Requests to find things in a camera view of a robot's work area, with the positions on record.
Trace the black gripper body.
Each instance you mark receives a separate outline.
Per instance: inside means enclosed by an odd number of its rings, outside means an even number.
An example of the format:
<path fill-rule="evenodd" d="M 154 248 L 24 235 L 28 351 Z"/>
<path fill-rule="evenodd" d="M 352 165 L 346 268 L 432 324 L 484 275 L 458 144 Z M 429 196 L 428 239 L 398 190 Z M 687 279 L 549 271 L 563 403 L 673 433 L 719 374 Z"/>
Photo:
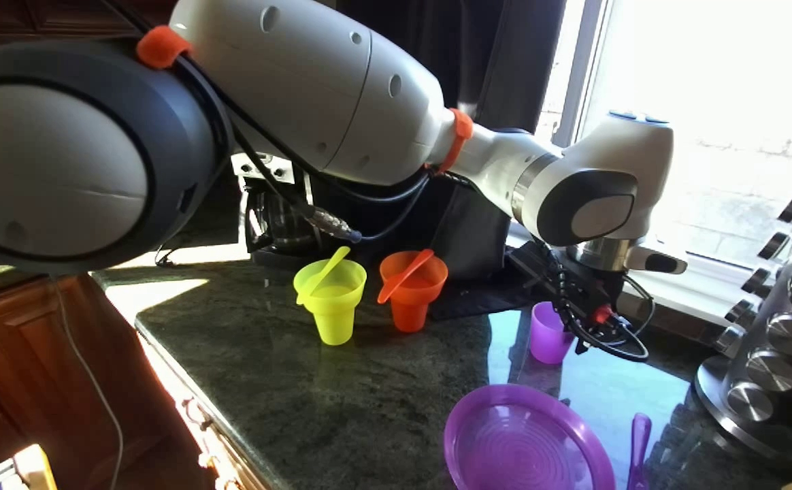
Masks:
<path fill-rule="evenodd" d="M 623 316 L 616 308 L 627 284 L 623 274 L 597 274 L 535 239 L 516 248 L 512 261 L 552 303 L 579 355 L 599 350 L 628 362 L 650 357 L 642 333 L 657 313 L 657 303 L 647 303 L 647 313 L 639 323 Z"/>

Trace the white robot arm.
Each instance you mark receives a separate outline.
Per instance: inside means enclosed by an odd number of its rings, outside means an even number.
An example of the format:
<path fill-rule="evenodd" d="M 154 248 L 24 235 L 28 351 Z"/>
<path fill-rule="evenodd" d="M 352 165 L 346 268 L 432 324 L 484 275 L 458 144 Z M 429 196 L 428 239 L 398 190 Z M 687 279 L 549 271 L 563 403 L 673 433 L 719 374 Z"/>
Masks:
<path fill-rule="evenodd" d="M 315 0 L 178 0 L 125 38 L 0 48 L 0 265 L 84 274 L 179 233 L 231 156 L 399 185 L 458 174 L 545 244 L 565 328 L 623 359 L 642 333 L 613 303 L 647 248 L 673 132 L 616 116 L 556 154 L 446 107 L 408 53 Z"/>

